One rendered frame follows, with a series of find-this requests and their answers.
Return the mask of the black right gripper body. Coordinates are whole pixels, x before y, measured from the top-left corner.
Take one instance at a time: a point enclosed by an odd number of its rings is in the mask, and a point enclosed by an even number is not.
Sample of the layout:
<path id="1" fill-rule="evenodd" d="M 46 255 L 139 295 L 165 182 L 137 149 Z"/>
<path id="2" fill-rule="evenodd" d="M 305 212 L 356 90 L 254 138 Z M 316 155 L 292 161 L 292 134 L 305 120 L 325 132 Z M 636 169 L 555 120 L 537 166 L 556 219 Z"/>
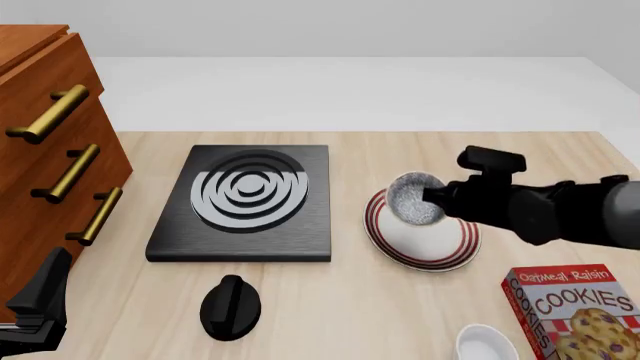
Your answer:
<path id="1" fill-rule="evenodd" d="M 469 176 L 439 190 L 445 213 L 464 221 L 513 230 L 508 215 L 512 176 Z"/>

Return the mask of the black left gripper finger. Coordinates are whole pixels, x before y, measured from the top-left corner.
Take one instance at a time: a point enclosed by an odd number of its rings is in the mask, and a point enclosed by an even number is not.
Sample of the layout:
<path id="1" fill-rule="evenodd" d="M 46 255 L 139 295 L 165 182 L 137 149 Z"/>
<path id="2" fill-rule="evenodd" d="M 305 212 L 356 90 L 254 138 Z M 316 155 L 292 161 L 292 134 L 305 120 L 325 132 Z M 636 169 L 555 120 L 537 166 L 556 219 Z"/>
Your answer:
<path id="1" fill-rule="evenodd" d="M 16 315 L 17 327 L 40 327 L 54 321 L 65 327 L 66 285 L 71 269 L 71 254 L 62 247 L 54 248 L 30 281 L 6 307 Z"/>

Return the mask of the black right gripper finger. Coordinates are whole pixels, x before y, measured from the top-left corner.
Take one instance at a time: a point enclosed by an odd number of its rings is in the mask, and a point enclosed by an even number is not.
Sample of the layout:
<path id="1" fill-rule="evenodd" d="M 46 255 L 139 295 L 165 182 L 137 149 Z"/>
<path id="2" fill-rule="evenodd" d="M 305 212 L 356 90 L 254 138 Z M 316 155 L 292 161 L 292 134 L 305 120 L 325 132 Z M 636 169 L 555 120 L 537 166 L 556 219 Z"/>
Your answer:
<path id="1" fill-rule="evenodd" d="M 445 186 L 441 188 L 424 188 L 422 200 L 436 206 L 447 206 L 451 202 L 451 191 Z"/>

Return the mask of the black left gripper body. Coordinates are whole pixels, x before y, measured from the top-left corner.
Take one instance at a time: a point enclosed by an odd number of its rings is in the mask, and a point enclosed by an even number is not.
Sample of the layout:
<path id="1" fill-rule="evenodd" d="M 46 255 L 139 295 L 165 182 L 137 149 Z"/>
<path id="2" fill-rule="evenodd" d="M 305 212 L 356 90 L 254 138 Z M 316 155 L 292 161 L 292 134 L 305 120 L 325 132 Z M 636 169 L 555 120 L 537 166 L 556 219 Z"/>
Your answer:
<path id="1" fill-rule="evenodd" d="M 66 311 L 16 314 L 15 323 L 0 323 L 0 353 L 55 351 L 66 332 Z"/>

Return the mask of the black speckled bowl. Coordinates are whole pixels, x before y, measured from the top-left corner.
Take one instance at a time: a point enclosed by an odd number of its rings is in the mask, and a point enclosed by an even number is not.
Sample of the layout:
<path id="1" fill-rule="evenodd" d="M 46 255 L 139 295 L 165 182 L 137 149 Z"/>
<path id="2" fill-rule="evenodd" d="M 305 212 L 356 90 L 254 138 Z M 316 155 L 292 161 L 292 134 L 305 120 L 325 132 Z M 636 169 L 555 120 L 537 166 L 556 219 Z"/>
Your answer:
<path id="1" fill-rule="evenodd" d="M 425 188 L 443 188 L 440 179 L 424 172 L 405 173 L 389 185 L 386 205 L 400 221 L 412 226 L 429 226 L 442 221 L 446 215 L 437 205 L 423 200 Z"/>

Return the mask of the white plate with red rings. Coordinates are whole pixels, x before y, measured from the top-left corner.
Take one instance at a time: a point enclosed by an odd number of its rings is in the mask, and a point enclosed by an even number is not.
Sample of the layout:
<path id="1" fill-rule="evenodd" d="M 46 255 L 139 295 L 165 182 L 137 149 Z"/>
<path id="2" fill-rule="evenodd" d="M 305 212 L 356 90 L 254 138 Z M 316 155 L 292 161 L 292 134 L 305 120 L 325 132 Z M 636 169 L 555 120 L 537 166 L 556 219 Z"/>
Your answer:
<path id="1" fill-rule="evenodd" d="M 386 257 L 421 272 L 447 272 L 465 266 L 482 245 L 478 224 L 443 218 L 414 226 L 397 218 L 387 206 L 384 189 L 375 193 L 363 212 L 364 230 Z"/>

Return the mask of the flat black stove plate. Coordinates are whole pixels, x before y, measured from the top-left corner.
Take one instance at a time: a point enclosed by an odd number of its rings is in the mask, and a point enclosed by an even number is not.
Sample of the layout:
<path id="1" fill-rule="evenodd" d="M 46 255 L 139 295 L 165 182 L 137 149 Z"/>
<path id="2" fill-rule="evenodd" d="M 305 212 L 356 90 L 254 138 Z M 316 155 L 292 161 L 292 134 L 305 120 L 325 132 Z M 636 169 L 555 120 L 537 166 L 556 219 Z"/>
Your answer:
<path id="1" fill-rule="evenodd" d="M 328 262 L 325 145 L 196 145 L 145 251 L 150 262 Z"/>

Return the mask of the white ramekin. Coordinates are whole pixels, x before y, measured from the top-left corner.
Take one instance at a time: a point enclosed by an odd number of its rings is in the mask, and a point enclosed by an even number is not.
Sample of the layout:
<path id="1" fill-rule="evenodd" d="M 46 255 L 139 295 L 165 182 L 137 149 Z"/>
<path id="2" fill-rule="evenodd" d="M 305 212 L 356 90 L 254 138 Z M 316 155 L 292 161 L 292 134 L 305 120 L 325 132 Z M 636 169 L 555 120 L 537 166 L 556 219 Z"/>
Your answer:
<path id="1" fill-rule="evenodd" d="M 457 335 L 453 360 L 520 360 L 509 339 L 492 326 L 469 324 Z"/>

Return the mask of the oatmeal raisin cookies box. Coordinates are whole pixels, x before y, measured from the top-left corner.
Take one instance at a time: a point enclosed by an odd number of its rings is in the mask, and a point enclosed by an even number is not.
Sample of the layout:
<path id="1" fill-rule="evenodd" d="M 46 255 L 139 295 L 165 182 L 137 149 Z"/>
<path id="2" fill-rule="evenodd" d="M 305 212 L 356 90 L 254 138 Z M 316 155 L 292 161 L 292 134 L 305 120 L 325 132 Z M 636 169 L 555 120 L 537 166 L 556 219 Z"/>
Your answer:
<path id="1" fill-rule="evenodd" d="M 640 306 L 605 265 L 517 267 L 501 287 L 536 360 L 640 360 Z"/>

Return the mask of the round black stove knob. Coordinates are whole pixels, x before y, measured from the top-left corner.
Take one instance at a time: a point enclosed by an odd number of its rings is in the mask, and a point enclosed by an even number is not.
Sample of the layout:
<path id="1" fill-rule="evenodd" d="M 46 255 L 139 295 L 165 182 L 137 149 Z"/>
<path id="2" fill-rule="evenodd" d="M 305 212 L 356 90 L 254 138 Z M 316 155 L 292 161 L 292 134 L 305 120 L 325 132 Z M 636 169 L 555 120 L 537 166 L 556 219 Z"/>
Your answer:
<path id="1" fill-rule="evenodd" d="M 259 293 L 239 275 L 225 275 L 207 293 L 199 311 L 203 329 L 217 341 L 236 341 L 248 335 L 260 315 Z"/>

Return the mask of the brown wooden cabinet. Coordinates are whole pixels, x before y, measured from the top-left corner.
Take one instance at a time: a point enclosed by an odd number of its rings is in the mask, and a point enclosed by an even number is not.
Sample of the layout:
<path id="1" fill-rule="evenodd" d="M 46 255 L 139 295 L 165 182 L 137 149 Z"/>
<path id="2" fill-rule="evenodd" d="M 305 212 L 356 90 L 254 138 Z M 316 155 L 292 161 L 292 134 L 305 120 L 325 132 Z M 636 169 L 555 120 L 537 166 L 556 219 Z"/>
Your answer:
<path id="1" fill-rule="evenodd" d="M 0 25 L 0 77 L 71 34 L 64 25 Z"/>

